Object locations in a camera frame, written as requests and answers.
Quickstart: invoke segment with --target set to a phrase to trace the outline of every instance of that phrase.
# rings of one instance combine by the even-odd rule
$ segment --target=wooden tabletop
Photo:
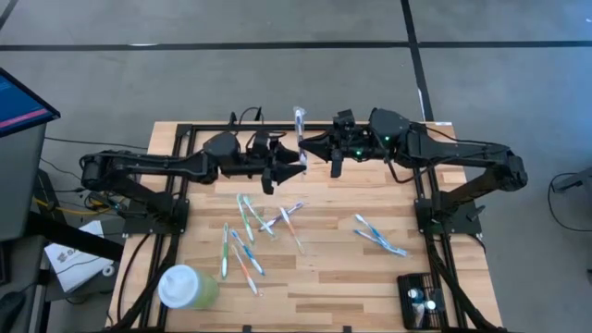
[[[157,122],[150,141],[150,154],[171,154],[177,122]],[[428,126],[454,135],[450,124]],[[306,136],[318,132],[307,131]],[[196,150],[215,135],[200,132]],[[245,144],[251,132],[238,138]],[[281,139],[296,149],[296,138],[289,132]],[[382,161],[343,162],[338,179],[329,177],[330,165],[309,154],[305,176],[298,175],[280,186],[274,195],[263,194],[260,179],[246,177],[226,179],[220,176],[212,185],[190,183],[188,198],[191,213],[187,231],[181,237],[178,264],[185,264],[211,274],[219,281],[220,296],[207,311],[169,310],[166,329],[171,331],[241,331],[252,325],[253,331],[405,331],[397,276],[429,272],[426,246],[417,231],[412,182],[397,184]],[[411,170],[395,166],[401,178]],[[466,179],[458,166],[436,168],[438,184],[443,191],[452,190]],[[165,188],[165,177],[144,176],[142,184],[154,191]],[[298,201],[305,206],[290,219],[306,250],[299,253],[285,224],[278,223],[278,239],[271,241],[264,233],[255,234],[253,252],[266,276],[260,276],[248,265],[251,276],[263,291],[255,297],[248,288],[236,258],[229,253],[228,278],[222,281],[219,270],[222,253],[222,228],[225,223],[247,239],[236,203],[236,194],[248,194],[265,217],[276,216],[281,205],[292,207]],[[360,214],[378,228],[395,246],[408,251],[408,257],[386,253],[369,240],[355,235],[361,228],[353,219]],[[257,222],[251,217],[252,226]],[[142,236],[127,240],[121,266],[127,266],[131,253]],[[500,314],[489,278],[483,249],[464,235],[451,239],[454,259],[462,288],[481,313],[495,325],[501,325]],[[127,310],[146,283],[154,236],[144,243],[133,263],[123,295]],[[124,269],[119,270],[115,290],[119,290]],[[116,318],[117,295],[111,302],[110,314]],[[154,296],[150,325],[156,323],[157,295]],[[447,299],[450,323],[454,326],[453,304]]]

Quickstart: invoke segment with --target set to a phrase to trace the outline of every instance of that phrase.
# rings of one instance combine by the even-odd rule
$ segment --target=yellow cable
[[[37,204],[40,204],[43,207],[47,207],[49,205],[49,203],[46,203],[45,201],[39,200],[37,198],[34,198],[34,200]],[[80,216],[95,216],[95,215],[100,215],[102,213],[106,213],[111,210],[111,208],[106,208],[106,209],[102,209],[97,212],[84,212],[84,211],[77,211],[77,210],[67,209],[67,208],[62,208],[62,207],[57,207],[56,209],[59,211],[62,211],[64,213],[69,213],[69,214],[73,214],[73,215],[80,215]]]

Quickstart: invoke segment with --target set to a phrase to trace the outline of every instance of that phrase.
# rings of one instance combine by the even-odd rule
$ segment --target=monitor
[[[59,117],[57,110],[0,68],[0,138]]]

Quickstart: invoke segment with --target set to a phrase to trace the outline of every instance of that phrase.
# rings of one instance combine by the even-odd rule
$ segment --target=white lid
[[[158,296],[169,308],[186,307],[197,298],[200,278],[195,270],[187,265],[170,267],[158,282]]]
[[[425,301],[425,308],[427,310],[434,310],[434,309],[436,309],[436,302],[434,302],[434,301]]]

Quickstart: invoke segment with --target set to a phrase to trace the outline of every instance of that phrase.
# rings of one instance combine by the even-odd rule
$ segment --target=gray concrete floor
[[[8,3],[0,0],[0,11]],[[592,40],[592,6],[577,1],[411,0],[420,41]],[[0,44],[406,40],[399,1],[19,0]],[[482,223],[506,327],[587,332],[592,326],[589,233],[556,225],[546,190],[560,172],[592,167],[589,48],[423,50],[436,120],[461,138],[508,144],[528,186],[493,193]],[[0,66],[62,112],[48,135],[146,145],[156,120],[222,120],[262,105],[268,119],[311,119],[374,106],[422,112],[408,49],[0,52]],[[77,172],[101,147],[47,142],[43,157]],[[51,169],[55,187],[77,186]],[[478,174],[467,170],[469,177]],[[80,201],[73,195],[64,200]],[[592,228],[579,190],[554,200],[561,220]],[[55,304],[50,332],[98,329],[108,296]]]

